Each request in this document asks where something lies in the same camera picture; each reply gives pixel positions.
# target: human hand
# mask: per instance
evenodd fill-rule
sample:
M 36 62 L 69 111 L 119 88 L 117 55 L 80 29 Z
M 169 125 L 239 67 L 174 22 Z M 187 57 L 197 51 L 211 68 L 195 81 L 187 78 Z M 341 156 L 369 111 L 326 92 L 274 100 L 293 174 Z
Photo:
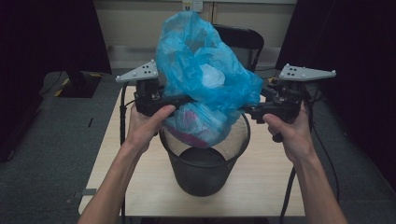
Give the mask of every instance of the human hand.
M 294 164 L 316 156 L 304 103 L 301 104 L 300 113 L 292 124 L 285 123 L 272 114 L 265 114 L 262 118 L 268 124 L 268 131 L 272 135 L 282 134 L 286 156 Z
M 152 117 L 147 117 L 137 112 L 136 105 L 133 104 L 125 142 L 131 144 L 132 148 L 144 153 L 149 148 L 149 142 L 154 134 L 161 129 L 163 120 L 174 111 L 175 107 L 173 105 L 166 105 Z

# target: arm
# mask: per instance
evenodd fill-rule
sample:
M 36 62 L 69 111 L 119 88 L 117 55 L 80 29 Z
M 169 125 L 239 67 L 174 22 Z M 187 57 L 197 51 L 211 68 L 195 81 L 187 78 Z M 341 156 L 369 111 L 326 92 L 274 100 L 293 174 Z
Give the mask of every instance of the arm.
M 136 111 L 133 105 L 128 134 L 96 194 L 81 214 L 78 223 L 117 223 L 121 204 L 140 156 L 149 148 L 149 141 L 161 129 L 161 123 L 173 111 L 164 106 L 151 118 Z
M 277 116 L 263 116 L 271 134 L 282 133 L 283 146 L 300 183 L 308 223 L 347 223 L 312 143 L 304 105 L 293 124 Z

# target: handheld controller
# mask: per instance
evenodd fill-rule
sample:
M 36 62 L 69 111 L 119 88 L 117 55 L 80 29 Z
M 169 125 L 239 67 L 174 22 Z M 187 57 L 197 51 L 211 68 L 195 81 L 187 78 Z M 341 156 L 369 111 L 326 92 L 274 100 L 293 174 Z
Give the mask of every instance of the handheld controller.
M 335 77 L 336 72 L 309 69 L 286 64 L 279 76 L 274 78 L 266 87 L 262 88 L 265 102 L 257 105 L 244 105 L 240 109 L 249 114 L 257 123 L 264 123 L 264 114 L 274 114 L 285 122 L 293 122 L 300 112 L 304 99 L 304 82 L 322 78 Z M 164 105 L 174 105 L 179 109 L 181 105 L 194 102 L 190 96 L 180 95 L 163 97 L 163 86 L 160 86 L 158 70 L 154 60 L 116 77 L 117 82 L 136 81 L 134 93 L 136 109 L 139 113 L 151 117 Z M 273 140 L 282 141 L 280 134 L 274 135 Z

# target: plastic bag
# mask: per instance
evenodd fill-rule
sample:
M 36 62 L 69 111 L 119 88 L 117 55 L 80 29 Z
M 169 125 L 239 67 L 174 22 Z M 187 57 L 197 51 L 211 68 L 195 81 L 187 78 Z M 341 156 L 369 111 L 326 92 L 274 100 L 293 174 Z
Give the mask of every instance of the plastic bag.
M 195 12 L 179 12 L 163 23 L 158 69 L 166 76 L 164 96 L 189 95 L 164 127 L 192 147 L 224 140 L 243 105 L 260 101 L 262 80 L 243 67 L 216 29 Z

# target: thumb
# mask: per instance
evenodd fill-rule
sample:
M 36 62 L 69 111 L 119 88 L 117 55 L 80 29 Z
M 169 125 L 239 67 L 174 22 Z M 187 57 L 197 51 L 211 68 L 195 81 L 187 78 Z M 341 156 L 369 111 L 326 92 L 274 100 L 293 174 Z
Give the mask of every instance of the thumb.
M 172 112 L 175 111 L 175 106 L 174 105 L 166 105 L 163 106 L 161 109 L 159 109 L 151 118 L 150 120 L 153 122 L 155 126 L 157 124 L 161 123 L 164 119 L 168 118 L 169 115 L 172 114 Z
M 265 114 L 262 119 L 268 124 L 268 130 L 272 135 L 286 131 L 287 124 L 278 116 Z

